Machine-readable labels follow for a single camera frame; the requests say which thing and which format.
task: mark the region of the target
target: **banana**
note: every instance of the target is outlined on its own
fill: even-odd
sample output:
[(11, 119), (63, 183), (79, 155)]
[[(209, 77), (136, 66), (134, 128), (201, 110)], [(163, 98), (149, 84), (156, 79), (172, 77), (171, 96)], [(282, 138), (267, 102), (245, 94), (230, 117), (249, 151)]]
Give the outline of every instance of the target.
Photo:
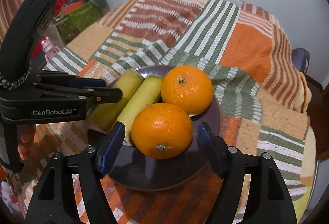
[(114, 125), (116, 118), (142, 84), (143, 80), (144, 78), (134, 69), (128, 69), (113, 86), (114, 88), (121, 89), (121, 101), (113, 104), (99, 104), (93, 114), (88, 118), (88, 124), (90, 126), (96, 126), (108, 133)]
[(119, 114), (117, 121), (121, 121), (126, 128), (124, 140), (126, 145), (133, 144), (130, 131), (135, 117), (145, 107), (159, 101), (161, 97), (162, 80), (163, 77), (158, 75), (150, 75), (147, 77)]

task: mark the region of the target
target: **screw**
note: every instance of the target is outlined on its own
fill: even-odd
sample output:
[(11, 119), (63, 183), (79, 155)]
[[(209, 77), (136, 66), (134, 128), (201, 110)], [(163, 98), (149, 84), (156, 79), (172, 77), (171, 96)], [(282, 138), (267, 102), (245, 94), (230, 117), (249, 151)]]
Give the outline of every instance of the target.
[(60, 156), (61, 156), (60, 153), (55, 153), (55, 154), (53, 154), (52, 158), (53, 159), (58, 159), (58, 158), (60, 158)]
[(271, 155), (269, 153), (263, 153), (263, 157), (265, 159), (271, 159)]
[(230, 153), (236, 153), (237, 152), (237, 148), (235, 148), (235, 147), (233, 147), (233, 146), (230, 146), (230, 147), (228, 147), (228, 151), (230, 152)]
[(93, 153), (94, 151), (96, 151), (96, 149), (95, 149), (95, 147), (93, 147), (93, 146), (89, 146), (89, 147), (87, 148), (87, 153), (89, 153), (89, 154)]

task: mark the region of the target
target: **patchwork blanket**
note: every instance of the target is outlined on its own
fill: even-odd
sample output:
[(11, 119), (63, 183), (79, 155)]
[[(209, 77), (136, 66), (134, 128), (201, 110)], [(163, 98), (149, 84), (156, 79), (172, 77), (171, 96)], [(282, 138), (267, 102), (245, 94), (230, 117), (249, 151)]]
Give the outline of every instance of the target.
[[(209, 75), (222, 113), (219, 135), (244, 153), (273, 156), (300, 219), (315, 167), (314, 134), (304, 114), (310, 92), (275, 16), (238, 0), (129, 0), (61, 49), (45, 70), (110, 83), (128, 68), (159, 64), (195, 65)], [(21, 191), (23, 211), (49, 156), (58, 149), (81, 152), (86, 133), (85, 121), (37, 127), (33, 158), (17, 180), (32, 181)], [(87, 223), (79, 179), (73, 179)], [(222, 183), (210, 167), (156, 193), (133, 191), (108, 177), (101, 182), (119, 224), (204, 223)], [(235, 223), (243, 218), (249, 182), (247, 175)]]

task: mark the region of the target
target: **pink figurine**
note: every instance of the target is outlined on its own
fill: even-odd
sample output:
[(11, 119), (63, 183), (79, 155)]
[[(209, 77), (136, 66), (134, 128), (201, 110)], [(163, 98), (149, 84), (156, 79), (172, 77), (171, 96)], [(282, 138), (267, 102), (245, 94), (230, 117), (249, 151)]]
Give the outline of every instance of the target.
[(60, 51), (60, 48), (55, 46), (49, 37), (46, 37), (46, 39), (41, 41), (41, 45), (47, 62), (49, 62), (56, 55), (56, 53)]

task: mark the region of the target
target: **black strap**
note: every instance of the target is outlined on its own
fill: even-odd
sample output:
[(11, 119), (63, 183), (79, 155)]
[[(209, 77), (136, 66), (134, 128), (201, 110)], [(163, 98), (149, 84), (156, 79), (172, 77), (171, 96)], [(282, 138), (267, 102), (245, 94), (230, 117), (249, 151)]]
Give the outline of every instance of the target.
[(5, 163), (1, 158), (0, 158), (0, 163), (2, 164), (2, 166), (4, 168), (9, 169), (10, 171), (12, 171), (13, 173), (15, 173), (16, 171), (22, 171), (23, 167), (24, 167), (24, 163), (20, 163), (19, 165), (10, 165)]

